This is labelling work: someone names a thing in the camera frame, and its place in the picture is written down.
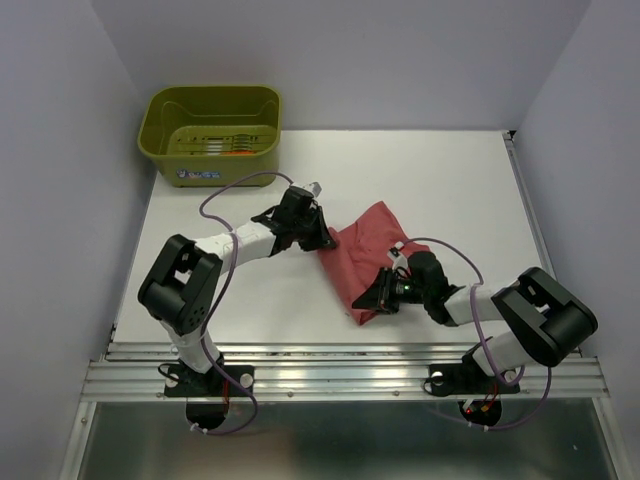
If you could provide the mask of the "red t shirt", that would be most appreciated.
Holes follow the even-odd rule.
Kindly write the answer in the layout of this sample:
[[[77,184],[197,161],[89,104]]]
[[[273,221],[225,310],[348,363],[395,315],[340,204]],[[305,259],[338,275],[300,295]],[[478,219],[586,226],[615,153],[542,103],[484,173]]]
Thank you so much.
[[[376,314],[354,309],[352,303],[372,285],[380,268],[392,266],[389,250],[409,237],[383,201],[342,230],[330,227],[329,234],[336,247],[319,250],[318,257],[349,315],[358,326],[364,325]]]

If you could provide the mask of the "olive green plastic bin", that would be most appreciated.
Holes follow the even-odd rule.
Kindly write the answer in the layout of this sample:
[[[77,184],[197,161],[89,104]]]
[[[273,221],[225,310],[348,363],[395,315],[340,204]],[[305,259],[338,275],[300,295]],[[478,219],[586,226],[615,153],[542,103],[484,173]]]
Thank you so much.
[[[151,98],[137,144],[174,187],[263,187],[279,170],[281,123],[269,86],[171,86]]]

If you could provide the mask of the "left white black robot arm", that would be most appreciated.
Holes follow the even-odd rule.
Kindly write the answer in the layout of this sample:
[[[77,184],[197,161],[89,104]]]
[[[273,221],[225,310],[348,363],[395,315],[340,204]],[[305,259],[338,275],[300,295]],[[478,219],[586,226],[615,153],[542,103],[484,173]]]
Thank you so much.
[[[188,368],[199,393],[215,392],[223,371],[221,353],[206,330],[218,279],[234,267],[273,257],[293,244],[305,252],[336,246],[317,198],[316,183],[292,184],[278,205],[244,225],[197,240],[176,234],[161,249],[138,291],[138,302],[159,321]]]

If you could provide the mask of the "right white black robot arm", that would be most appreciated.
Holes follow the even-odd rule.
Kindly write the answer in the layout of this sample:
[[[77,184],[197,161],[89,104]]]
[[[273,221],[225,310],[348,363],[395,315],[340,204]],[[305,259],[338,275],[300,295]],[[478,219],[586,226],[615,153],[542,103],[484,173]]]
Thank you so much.
[[[480,334],[470,360],[461,364],[461,381],[472,390],[484,389],[496,373],[528,364],[553,368],[598,329],[594,313],[539,267],[502,288],[456,286],[429,251],[381,268],[352,307],[395,314],[403,304],[421,305],[434,322],[449,328],[493,321],[508,326],[497,337]]]

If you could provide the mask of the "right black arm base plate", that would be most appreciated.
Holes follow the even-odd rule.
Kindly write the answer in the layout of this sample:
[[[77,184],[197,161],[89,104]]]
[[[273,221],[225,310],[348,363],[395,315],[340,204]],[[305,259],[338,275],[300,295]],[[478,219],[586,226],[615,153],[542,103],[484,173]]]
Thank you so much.
[[[431,364],[423,390],[435,397],[451,395],[475,395],[486,393],[517,394],[520,387],[507,386],[495,377],[488,376],[477,366],[465,363]]]

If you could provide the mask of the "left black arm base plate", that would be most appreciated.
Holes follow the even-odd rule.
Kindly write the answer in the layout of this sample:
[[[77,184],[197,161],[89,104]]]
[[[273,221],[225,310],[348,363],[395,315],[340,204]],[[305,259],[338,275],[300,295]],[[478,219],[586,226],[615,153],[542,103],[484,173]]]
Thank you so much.
[[[214,368],[201,374],[176,362],[161,363],[157,371],[165,380],[164,395],[169,398],[244,396],[238,387],[231,385]]]

